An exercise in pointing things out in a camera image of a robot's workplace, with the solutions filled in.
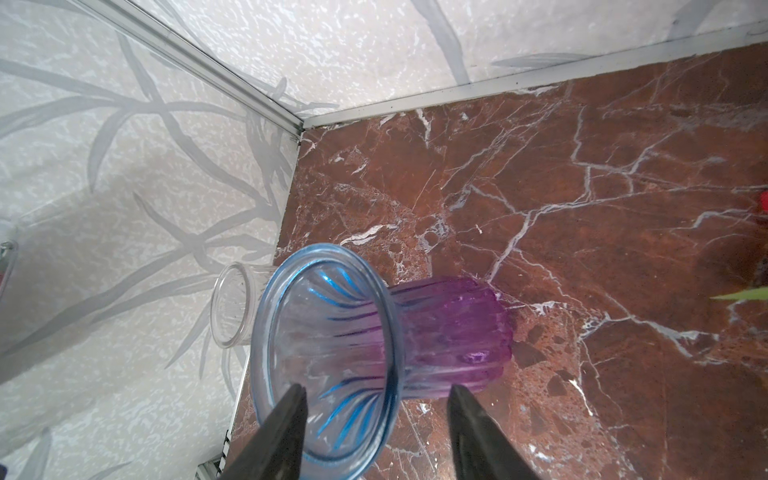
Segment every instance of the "glass rim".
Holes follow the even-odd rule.
[[[237,331],[229,339],[224,339],[221,336],[221,331],[215,327],[217,325],[216,318],[218,317],[216,307],[221,298],[221,286],[233,270],[236,270],[237,274],[240,274],[243,277],[243,282],[245,282],[245,310],[243,311],[243,319],[240,321],[240,326],[237,327]],[[253,311],[253,297],[253,279],[246,266],[241,262],[232,262],[224,267],[224,270],[221,271],[221,274],[216,279],[214,292],[211,294],[210,298],[210,334],[219,347],[228,349],[238,345],[242,338],[247,334],[248,329],[250,328],[249,318],[256,314]]]
[[[307,454],[306,450],[302,451],[302,457],[312,463],[342,470],[346,466],[347,470],[339,478],[339,480],[346,480],[362,475],[384,448],[399,410],[405,373],[402,330],[395,303],[387,285],[363,258],[351,250],[332,243],[316,243],[296,251],[280,265],[266,285],[253,322],[250,347],[250,393],[257,421],[262,424],[266,418],[265,412],[271,412],[276,405],[270,378],[270,338],[276,326],[278,307],[289,287],[302,272],[326,262],[341,263],[357,273],[368,284],[373,302],[379,311],[384,336],[386,377],[383,401],[378,418],[373,424],[372,433],[369,435],[369,441],[362,445],[359,454],[345,455],[338,459],[322,458]]]

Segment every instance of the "glass vase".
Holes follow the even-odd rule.
[[[210,298],[210,332],[219,347],[250,345],[256,308],[275,269],[240,262],[224,267]]]
[[[472,278],[388,288],[353,252],[321,243],[289,257],[253,323],[251,393],[262,422],[293,383],[309,403],[301,477],[357,478],[384,447],[401,398],[478,391],[511,358],[493,290]]]

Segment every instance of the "clear glass vase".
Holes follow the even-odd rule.
[[[219,347],[250,345],[256,308],[275,269],[235,262],[221,272],[210,298],[210,332]]]
[[[511,358],[494,292],[471,278],[388,288],[353,252],[305,247],[266,287],[251,338],[251,393],[262,422],[293,383],[309,417],[302,478],[361,475],[386,443],[401,398],[484,388]]]

